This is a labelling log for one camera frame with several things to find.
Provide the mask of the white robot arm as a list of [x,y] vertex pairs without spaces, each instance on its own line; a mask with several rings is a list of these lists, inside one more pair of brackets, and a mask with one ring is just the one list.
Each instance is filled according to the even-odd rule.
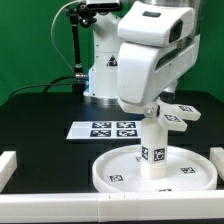
[[86,0],[94,12],[94,63],[85,97],[118,103],[123,111],[150,114],[163,92],[194,66],[200,44],[203,0],[133,0],[119,18],[125,0]]

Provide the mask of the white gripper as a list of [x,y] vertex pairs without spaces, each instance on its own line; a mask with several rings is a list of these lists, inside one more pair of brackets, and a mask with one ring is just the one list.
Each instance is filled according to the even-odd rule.
[[124,42],[118,56],[119,102],[145,107],[146,118],[158,117],[160,106],[153,100],[196,63],[199,44],[200,36],[197,35],[189,46],[157,67],[161,58],[176,50],[176,43],[156,48]]

